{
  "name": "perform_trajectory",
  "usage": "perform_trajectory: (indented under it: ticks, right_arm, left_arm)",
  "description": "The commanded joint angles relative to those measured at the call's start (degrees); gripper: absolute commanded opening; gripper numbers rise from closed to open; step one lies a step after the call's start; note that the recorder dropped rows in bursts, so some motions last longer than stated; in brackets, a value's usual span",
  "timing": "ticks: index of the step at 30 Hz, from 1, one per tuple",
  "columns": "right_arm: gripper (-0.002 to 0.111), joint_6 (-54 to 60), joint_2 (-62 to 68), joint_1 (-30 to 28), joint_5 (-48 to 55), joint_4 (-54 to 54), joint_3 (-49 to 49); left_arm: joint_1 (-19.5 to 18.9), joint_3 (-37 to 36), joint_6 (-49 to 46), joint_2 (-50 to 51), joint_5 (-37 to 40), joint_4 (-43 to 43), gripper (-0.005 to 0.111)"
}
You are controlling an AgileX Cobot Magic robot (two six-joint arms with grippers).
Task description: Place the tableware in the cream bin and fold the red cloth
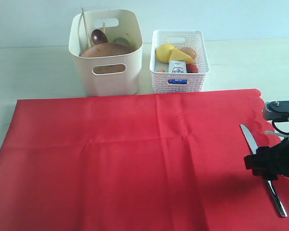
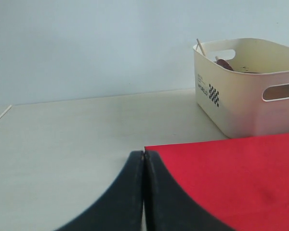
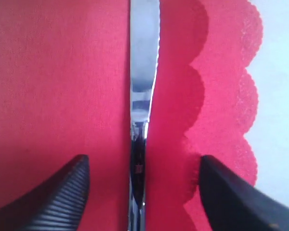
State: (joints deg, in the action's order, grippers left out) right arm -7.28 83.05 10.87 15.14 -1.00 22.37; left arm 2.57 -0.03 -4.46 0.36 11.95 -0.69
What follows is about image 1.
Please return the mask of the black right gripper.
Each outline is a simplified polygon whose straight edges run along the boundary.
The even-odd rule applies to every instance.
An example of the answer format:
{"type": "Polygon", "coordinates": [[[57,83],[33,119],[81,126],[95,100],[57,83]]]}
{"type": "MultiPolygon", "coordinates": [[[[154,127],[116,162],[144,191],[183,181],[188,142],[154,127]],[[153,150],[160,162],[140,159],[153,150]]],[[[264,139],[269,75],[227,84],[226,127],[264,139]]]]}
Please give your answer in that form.
{"type": "MultiPolygon", "coordinates": [[[[254,154],[244,157],[247,170],[252,170],[254,176],[262,177],[264,180],[278,180],[277,152],[279,145],[261,146],[256,149],[254,154]]],[[[285,138],[280,143],[280,154],[278,157],[279,175],[289,178],[289,138],[285,138]]]]}

